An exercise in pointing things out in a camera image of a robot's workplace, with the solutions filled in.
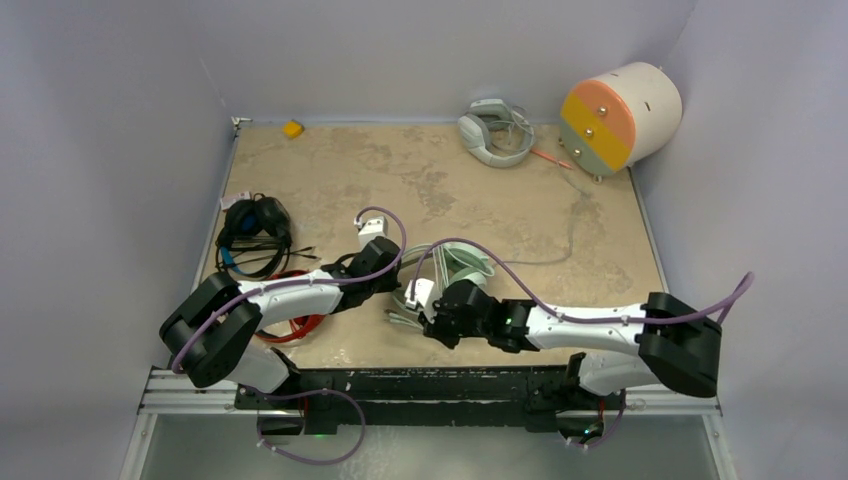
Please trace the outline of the red headphones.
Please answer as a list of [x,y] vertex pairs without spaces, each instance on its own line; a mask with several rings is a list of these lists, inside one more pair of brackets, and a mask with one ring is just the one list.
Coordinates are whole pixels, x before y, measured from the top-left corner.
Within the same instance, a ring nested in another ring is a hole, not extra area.
[[[294,269],[275,273],[267,278],[268,281],[282,280],[292,277],[306,275],[306,270]],[[327,317],[326,314],[311,314],[289,319],[289,332],[285,335],[272,334],[266,330],[259,330],[254,334],[258,339],[271,344],[284,344],[301,340],[314,331]]]

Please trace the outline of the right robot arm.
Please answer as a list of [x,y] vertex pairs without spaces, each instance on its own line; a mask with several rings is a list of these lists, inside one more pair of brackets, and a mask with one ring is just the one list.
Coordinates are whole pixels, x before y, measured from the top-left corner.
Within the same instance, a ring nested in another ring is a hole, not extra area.
[[561,381],[564,399],[576,407],[653,384],[696,398],[717,393],[721,325],[663,292],[619,307],[563,307],[499,300],[462,280],[428,298],[418,321],[426,337],[450,349],[464,338],[514,354],[580,349],[572,360],[576,371]]

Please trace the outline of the mint green headphones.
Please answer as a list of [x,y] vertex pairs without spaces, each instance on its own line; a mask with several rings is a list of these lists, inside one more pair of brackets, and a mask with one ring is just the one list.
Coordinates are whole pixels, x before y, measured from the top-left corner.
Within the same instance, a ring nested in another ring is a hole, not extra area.
[[[427,252],[429,244],[409,247],[400,261],[400,270],[415,267],[421,258],[431,260],[435,269],[435,283],[445,288],[460,280],[471,280],[478,287],[485,287],[495,275],[490,258],[476,247],[462,243],[446,243],[432,252]],[[392,293],[394,307],[385,310],[386,320],[390,324],[420,328],[419,311],[409,310],[404,304],[405,287],[401,286]]]

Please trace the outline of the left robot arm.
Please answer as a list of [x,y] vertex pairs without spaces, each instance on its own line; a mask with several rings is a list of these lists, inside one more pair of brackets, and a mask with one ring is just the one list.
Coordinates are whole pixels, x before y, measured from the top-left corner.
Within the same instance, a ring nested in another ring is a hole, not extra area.
[[256,332],[295,318],[332,315],[361,306],[399,286],[399,246],[378,236],[347,264],[333,263],[277,281],[239,282],[219,272],[207,277],[164,321],[159,337],[172,365],[194,386],[236,382],[259,391],[272,408],[297,399],[298,372]]

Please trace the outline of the black blue headphones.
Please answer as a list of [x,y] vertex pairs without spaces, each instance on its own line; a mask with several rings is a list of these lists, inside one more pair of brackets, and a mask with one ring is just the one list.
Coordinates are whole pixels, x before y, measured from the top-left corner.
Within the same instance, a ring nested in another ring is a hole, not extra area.
[[[215,241],[215,268],[264,280],[271,276],[290,253],[291,218],[275,197],[256,194],[235,201],[226,211],[224,225]],[[254,272],[245,272],[236,261],[238,254],[271,251],[268,263]]]

